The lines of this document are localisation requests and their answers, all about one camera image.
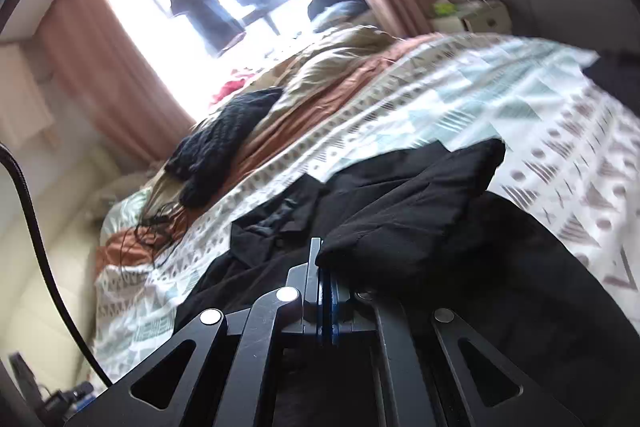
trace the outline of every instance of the patterned duvet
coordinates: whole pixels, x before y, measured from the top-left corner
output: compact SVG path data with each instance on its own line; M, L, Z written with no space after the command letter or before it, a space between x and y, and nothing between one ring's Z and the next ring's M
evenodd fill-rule
M640 329L640 121L582 74L596 58L493 35L421 45L233 188L155 267L103 270L98 361L117 380L164 343L176 307L227 250L231 222L304 172L325 181L390 150L434 140L454 150L494 136L508 152L489 189L545 225Z

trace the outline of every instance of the cable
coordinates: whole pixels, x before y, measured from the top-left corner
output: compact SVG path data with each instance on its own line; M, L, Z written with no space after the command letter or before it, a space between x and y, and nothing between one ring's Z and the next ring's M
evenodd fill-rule
M37 386L38 386L39 388L40 388L40 387L41 387L41 388L43 388L45 391L47 391L47 394L48 394L49 396L51 396L51 391L49 390L49 388L48 388L46 385L44 385L43 383L39 383L39 384L37 384Z
M36 253L38 266L40 266L42 278L44 279L44 283L47 285L47 290L49 290L49 295L51 295L53 304L55 304L62 321L65 323L66 329L73 337L73 340L87 359L87 362L89 362L98 377L100 377L100 380L102 380L107 387L110 387L111 380L102 370L98 361L95 360L94 354L91 352L91 349L89 349L89 346L86 345L80 331L78 331L78 328L76 328L76 325L74 324L71 315L69 315L69 311L66 309L65 303L60 296L60 292L56 286L56 281L53 278L53 273L51 272L51 267L49 266L49 261L47 261L47 252L44 248L42 236L40 235L36 213L33 210L29 187L27 187L27 182L24 179L24 175L20 170L18 162L2 142L0 142L0 163L11 176L15 190L18 192L22 212L24 213L24 219L27 222L27 228L29 229L29 235L31 236L31 242L33 243L33 250Z

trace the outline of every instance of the tan blanket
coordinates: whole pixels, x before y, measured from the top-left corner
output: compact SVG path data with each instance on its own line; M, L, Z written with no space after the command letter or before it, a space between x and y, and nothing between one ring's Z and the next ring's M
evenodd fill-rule
M420 44L436 37L439 35L430 34L406 41L397 41L386 51L364 59L357 64L357 67L345 71L342 78L333 84L324 86L300 105L289 109L239 150L230 170L231 175L220 192L209 201L205 208L186 210L180 207L171 215L167 223L152 227L135 227L114 234L109 238L105 247L98 248L97 273L100 273L106 264L136 266L152 263L164 248L181 240L195 219L254 169L260 168L343 107L373 78L387 70L395 61ZM176 201L181 187L180 182L176 182L166 174L159 175L155 183L154 195L152 195L145 216L153 215L167 201Z

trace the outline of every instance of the beige sofa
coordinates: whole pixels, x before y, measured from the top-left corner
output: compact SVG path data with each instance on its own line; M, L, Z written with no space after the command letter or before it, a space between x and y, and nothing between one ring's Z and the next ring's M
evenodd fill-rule
M84 206L118 175L109 155L96 148L34 201L56 284L85 339L94 330L99 228L88 222ZM0 235L0 261L2 363L12 373L7 356L20 351L38 382L51 391L72 387L83 358L49 297L21 212Z

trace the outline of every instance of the pillow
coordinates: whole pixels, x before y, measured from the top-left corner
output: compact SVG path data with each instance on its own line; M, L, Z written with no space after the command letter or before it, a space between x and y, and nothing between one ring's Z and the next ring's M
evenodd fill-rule
M154 174L154 171L133 172L96 190L89 196L84 206L84 215L87 221L101 222L114 204L140 190L140 187L146 184Z
M361 1L342 1L336 3L314 17L311 22L311 29L315 33L322 32L332 26L346 22L367 10L369 10L369 7Z
M135 227L152 190L153 187L147 185L111 207L100 229L101 247L107 244L107 239L114 233Z

